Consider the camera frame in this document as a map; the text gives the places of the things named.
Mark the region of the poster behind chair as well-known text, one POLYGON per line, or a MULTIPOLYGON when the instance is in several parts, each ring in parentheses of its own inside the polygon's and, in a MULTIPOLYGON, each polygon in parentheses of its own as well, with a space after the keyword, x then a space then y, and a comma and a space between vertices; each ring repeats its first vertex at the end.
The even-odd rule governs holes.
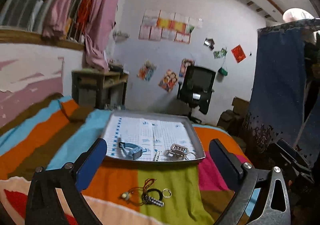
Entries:
POLYGON ((194 64, 195 64, 194 60, 184 58, 181 62, 180 72, 178 76, 180 78, 184 78, 188 66, 193 66, 194 64))

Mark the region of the grey metal tray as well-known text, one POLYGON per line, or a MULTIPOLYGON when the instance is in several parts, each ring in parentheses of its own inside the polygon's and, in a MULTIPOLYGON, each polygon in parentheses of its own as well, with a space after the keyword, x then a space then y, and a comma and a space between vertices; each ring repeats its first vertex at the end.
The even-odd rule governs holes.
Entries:
POLYGON ((169 164, 200 162, 204 148, 187 117, 114 111, 102 139, 106 157, 127 162, 169 164))

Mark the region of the green small hanging bag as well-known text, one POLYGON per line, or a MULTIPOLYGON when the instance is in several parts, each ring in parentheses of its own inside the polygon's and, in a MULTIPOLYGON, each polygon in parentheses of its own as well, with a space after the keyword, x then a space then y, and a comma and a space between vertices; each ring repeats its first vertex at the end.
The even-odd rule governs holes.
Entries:
POLYGON ((227 65, 226 65, 226 58, 224 58, 223 63, 221 67, 218 70, 218 73, 222 76, 228 76, 228 71, 227 71, 227 65))

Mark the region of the photo cluster on wall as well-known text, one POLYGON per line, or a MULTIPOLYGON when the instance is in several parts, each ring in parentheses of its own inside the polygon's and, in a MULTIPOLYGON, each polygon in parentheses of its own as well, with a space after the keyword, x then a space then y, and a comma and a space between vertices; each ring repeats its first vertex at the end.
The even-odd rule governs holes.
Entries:
POLYGON ((204 46, 208 47, 211 51, 213 51, 215 42, 212 38, 206 38, 203 44, 204 46))

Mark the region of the pink curtain left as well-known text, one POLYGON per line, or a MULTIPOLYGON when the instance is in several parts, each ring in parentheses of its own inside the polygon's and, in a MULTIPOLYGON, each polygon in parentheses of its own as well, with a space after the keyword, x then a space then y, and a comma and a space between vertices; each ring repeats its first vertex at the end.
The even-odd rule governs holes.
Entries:
POLYGON ((65 36, 71 1, 53 0, 43 25, 42 36, 44 38, 62 39, 65 36))

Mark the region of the cartoon family poster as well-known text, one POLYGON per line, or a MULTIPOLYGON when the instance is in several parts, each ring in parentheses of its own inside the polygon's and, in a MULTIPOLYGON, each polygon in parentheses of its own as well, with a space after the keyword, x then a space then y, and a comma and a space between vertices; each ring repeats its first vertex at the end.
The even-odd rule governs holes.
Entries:
POLYGON ((167 70, 158 86, 167 92, 171 92, 178 81, 178 75, 172 70, 167 70))

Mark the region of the blue patterned hanging cloth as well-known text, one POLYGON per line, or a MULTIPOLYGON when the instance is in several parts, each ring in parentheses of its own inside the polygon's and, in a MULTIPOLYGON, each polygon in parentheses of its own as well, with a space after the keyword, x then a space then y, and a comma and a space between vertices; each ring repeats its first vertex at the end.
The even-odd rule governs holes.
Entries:
POLYGON ((254 83, 244 124, 247 153, 283 139, 313 166, 319 156, 319 49, 306 41, 319 19, 258 30, 254 83))

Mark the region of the cartoon poster left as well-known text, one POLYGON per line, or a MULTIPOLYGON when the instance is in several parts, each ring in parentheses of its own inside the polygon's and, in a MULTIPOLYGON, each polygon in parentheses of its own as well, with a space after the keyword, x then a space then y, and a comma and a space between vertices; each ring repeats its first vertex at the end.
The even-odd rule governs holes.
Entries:
POLYGON ((145 61, 144 65, 139 69, 137 77, 143 81, 149 82, 156 71, 157 66, 149 60, 145 61))

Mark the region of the pink curtain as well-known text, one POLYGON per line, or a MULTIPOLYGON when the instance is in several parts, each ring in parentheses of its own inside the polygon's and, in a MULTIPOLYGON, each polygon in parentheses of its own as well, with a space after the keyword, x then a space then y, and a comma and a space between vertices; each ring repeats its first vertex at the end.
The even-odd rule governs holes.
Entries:
POLYGON ((85 29, 86 63, 101 71, 108 71, 104 57, 110 32, 114 27, 118 0, 92 0, 88 24, 85 29))
POLYGON ((62 39, 65 36, 71 1, 53 0, 43 25, 42 36, 44 38, 62 39))

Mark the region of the colourful striped bed blanket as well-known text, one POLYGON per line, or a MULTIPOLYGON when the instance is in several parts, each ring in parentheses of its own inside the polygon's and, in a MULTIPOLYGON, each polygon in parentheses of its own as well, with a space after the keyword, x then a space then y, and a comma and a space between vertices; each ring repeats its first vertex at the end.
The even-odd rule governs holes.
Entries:
MULTIPOLYGON (((74 162, 110 113, 53 94, 1 125, 1 224, 24 224, 38 166, 74 162)), ((145 166, 107 159, 83 195, 103 224, 213 224, 234 196, 213 160, 145 166)))

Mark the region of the white rhinestone hair clip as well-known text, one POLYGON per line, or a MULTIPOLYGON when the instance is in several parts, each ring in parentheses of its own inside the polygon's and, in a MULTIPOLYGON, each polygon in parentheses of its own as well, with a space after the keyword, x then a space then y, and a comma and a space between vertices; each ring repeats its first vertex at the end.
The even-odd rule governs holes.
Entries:
POLYGON ((159 157, 160 157, 160 154, 161 154, 161 151, 159 151, 159 150, 155 150, 155 155, 154 155, 154 157, 153 157, 153 161, 154 162, 158 162, 158 160, 159 160, 159 157))

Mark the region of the blue hair claw clip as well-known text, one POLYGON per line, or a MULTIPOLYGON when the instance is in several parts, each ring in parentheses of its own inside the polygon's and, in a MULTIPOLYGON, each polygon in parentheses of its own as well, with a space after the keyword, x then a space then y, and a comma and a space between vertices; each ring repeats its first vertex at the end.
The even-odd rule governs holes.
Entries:
POLYGON ((117 137, 117 152, 122 159, 135 161, 142 157, 144 149, 136 144, 125 142, 117 137))

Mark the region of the pink curtain right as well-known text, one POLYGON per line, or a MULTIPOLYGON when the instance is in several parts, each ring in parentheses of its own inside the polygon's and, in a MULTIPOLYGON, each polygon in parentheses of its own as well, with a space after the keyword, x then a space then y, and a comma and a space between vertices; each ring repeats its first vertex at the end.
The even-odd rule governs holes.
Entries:
POLYGON ((114 27, 118 0, 92 0, 88 24, 85 29, 86 63, 101 71, 108 71, 104 57, 110 32, 114 27))

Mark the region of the red paper wall decoration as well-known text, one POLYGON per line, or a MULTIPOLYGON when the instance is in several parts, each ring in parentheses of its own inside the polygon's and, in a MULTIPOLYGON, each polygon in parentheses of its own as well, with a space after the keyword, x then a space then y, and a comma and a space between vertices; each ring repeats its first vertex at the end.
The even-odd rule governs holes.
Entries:
POLYGON ((237 63, 242 62, 246 58, 246 55, 245 55, 244 50, 242 49, 241 45, 238 45, 235 48, 231 49, 231 52, 232 52, 237 63))

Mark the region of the printed paper tray liner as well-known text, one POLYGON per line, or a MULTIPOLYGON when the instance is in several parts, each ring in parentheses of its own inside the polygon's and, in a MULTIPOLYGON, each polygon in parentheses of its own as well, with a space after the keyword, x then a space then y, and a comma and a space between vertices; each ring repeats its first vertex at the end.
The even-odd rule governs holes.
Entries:
POLYGON ((156 149, 161 151, 158 162, 175 161, 166 156, 167 150, 174 143, 188 148, 188 160, 183 161, 196 159, 196 150, 185 125, 181 122, 111 116, 103 134, 103 139, 107 144, 106 155, 122 159, 117 152, 117 137, 144 149, 142 157, 137 159, 138 161, 152 162, 156 149))

